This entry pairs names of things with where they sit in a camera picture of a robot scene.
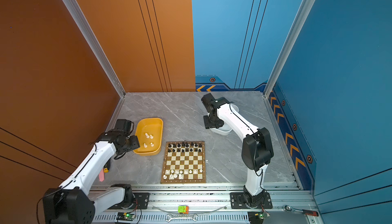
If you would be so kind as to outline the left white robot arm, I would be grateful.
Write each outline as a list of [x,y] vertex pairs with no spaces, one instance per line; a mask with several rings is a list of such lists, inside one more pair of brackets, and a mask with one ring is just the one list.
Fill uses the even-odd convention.
[[47,190],[42,197],[47,224],[90,224],[97,214],[116,204],[125,209],[137,207],[129,184],[114,184],[101,193],[89,195],[95,179],[110,159],[118,160],[140,147],[133,130],[133,122],[117,120],[112,130],[99,135],[77,169],[58,188]]

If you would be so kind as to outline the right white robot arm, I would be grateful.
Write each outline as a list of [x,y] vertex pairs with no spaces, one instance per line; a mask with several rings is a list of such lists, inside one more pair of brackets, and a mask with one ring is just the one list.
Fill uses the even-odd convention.
[[203,117],[206,129],[228,125],[242,141],[242,160],[248,168],[243,198],[251,209],[271,209],[271,198],[264,189],[266,170],[274,156],[270,132],[248,122],[226,98],[214,98],[208,93],[201,98],[207,111]]

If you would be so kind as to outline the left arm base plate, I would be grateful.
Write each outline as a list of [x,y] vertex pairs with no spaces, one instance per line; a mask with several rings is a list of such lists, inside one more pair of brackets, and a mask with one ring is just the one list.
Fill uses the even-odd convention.
[[134,193],[131,200],[124,200],[119,204],[114,205],[117,209],[128,210],[128,209],[142,209],[146,210],[149,205],[150,194],[147,192]]

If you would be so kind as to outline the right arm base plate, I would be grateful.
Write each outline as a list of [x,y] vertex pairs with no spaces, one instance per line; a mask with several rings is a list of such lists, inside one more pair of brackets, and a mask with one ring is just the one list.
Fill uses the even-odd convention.
[[272,199],[266,191],[252,196],[247,192],[231,192],[230,204],[232,209],[272,209]]

